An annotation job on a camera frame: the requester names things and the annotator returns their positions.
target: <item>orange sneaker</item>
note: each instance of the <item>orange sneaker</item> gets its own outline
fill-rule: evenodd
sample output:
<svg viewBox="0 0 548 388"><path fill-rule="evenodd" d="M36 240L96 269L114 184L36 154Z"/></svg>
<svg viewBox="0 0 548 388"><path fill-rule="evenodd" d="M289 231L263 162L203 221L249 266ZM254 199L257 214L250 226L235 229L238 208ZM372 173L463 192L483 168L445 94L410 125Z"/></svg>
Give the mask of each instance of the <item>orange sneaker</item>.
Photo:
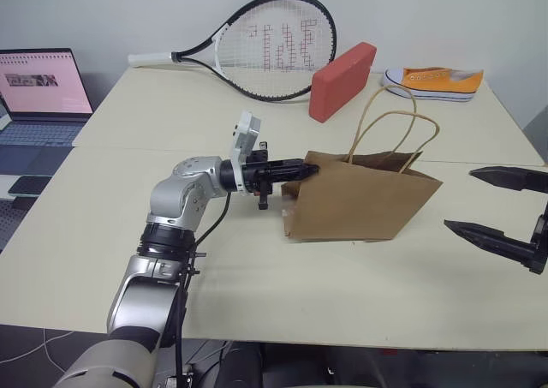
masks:
<svg viewBox="0 0 548 388"><path fill-rule="evenodd" d="M397 84L408 88L416 98L469 101L483 78L483 71L458 71L431 67L428 69L387 69L383 85ZM409 98L399 88L389 88L395 94Z"/></svg>

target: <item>racket handle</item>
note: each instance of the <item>racket handle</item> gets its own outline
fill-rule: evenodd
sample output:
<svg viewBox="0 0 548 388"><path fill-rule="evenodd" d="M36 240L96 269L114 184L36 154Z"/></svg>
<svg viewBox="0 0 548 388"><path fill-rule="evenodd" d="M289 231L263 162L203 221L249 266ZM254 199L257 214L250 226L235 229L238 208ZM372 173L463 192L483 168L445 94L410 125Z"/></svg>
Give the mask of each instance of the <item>racket handle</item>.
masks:
<svg viewBox="0 0 548 388"><path fill-rule="evenodd" d="M156 52L154 54L129 54L128 63L132 67L146 67L149 65L173 64L171 52Z"/></svg>

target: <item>paper bag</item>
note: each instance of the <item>paper bag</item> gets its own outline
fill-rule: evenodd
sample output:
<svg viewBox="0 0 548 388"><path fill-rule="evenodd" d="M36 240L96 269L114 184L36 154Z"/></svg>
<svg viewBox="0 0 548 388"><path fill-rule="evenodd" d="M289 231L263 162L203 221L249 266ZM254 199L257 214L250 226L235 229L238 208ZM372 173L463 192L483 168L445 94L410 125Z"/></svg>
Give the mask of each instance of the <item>paper bag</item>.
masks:
<svg viewBox="0 0 548 388"><path fill-rule="evenodd" d="M308 240L388 240L396 236L413 215L441 186L441 182L409 169L419 157L420 149L432 140L439 126L431 119L414 112L389 111L372 122L354 138L350 152L333 155L308 152L305 162L320 167L316 176L302 182L288 182L282 186L284 197L284 225L286 235ZM381 152L373 155L354 155L361 138L377 121L391 114L432 122L433 137L413 153Z"/></svg>

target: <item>open laptop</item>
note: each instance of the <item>open laptop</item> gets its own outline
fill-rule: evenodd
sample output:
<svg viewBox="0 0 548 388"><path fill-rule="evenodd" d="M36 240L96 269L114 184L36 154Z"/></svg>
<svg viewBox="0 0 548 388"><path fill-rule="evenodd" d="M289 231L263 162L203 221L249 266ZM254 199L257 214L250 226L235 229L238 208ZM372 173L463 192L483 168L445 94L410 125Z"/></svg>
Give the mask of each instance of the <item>open laptop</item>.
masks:
<svg viewBox="0 0 548 388"><path fill-rule="evenodd" d="M69 48L0 50L0 174L52 175L92 115Z"/></svg>

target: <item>tennis racket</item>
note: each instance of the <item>tennis racket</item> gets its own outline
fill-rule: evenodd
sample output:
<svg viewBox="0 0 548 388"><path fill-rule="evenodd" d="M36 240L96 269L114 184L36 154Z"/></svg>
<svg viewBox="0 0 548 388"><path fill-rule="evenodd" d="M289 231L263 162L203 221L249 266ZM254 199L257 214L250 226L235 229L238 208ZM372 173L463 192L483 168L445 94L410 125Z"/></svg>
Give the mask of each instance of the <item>tennis racket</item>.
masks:
<svg viewBox="0 0 548 388"><path fill-rule="evenodd" d="M210 45L214 64L189 57ZM336 47L335 23L318 0L253 0L194 48L128 61L133 67L199 64L248 97L281 101L308 93L314 72L333 61Z"/></svg>

